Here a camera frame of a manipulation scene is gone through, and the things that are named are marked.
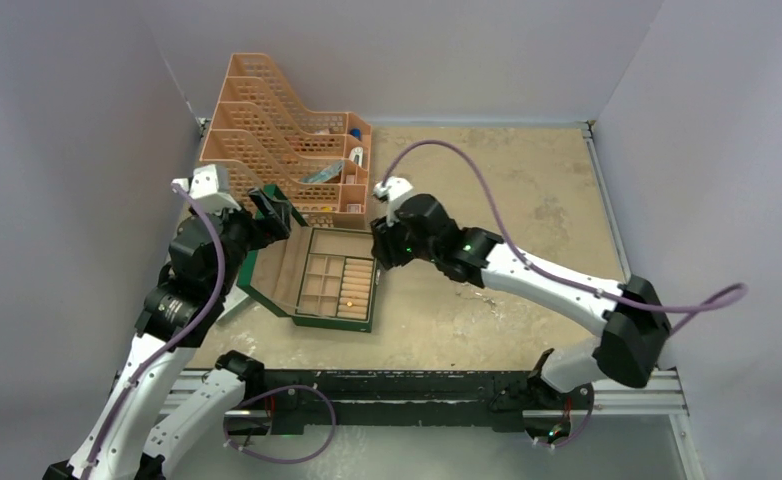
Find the green jewelry box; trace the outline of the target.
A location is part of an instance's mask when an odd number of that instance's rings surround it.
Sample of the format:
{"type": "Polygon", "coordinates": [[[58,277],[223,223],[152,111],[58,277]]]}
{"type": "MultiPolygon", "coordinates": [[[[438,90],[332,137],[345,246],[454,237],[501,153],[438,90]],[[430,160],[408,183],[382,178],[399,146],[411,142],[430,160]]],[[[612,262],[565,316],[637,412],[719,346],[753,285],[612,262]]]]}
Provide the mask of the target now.
{"type": "Polygon", "coordinates": [[[248,254],[236,287],[296,326],[371,332],[379,283],[371,234],[311,226],[296,207],[290,221],[288,239],[248,254]]]}

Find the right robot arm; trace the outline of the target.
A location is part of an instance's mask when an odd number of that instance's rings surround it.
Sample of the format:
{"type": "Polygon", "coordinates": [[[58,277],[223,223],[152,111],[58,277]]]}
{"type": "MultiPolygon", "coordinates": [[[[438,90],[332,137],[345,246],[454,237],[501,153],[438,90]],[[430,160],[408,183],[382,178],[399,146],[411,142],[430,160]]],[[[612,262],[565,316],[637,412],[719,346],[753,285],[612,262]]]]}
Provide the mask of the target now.
{"type": "Polygon", "coordinates": [[[404,200],[396,212],[370,223],[372,254],[384,269],[418,259],[432,264],[451,281],[509,293],[546,307],[585,328],[590,338],[570,348],[543,353],[528,381],[531,399],[551,407],[568,392],[609,379],[630,388],[649,383],[670,337],[667,317],[631,306],[648,301],[658,306],[652,284],[639,277],[627,283],[591,277],[594,289],[612,287],[610,300],[555,281],[560,275],[577,281],[578,272],[548,262],[537,269],[529,253],[514,254],[502,236],[460,227],[430,194],[404,200]]]}

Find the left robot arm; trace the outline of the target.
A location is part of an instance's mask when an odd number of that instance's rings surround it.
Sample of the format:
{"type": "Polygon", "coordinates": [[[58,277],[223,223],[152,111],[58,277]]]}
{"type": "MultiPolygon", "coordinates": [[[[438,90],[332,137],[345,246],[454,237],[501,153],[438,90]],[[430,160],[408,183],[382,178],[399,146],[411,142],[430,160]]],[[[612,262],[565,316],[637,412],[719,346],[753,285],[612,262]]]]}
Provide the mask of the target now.
{"type": "Polygon", "coordinates": [[[253,188],[250,212],[228,193],[177,187],[189,203],[168,247],[168,261],[146,295],[125,364],[83,444],[47,467],[46,479],[166,479],[207,424],[237,405],[264,399],[262,365],[229,353],[191,399],[160,416],[176,379],[225,310],[252,252],[289,238],[294,215],[281,195],[253,188]]]}

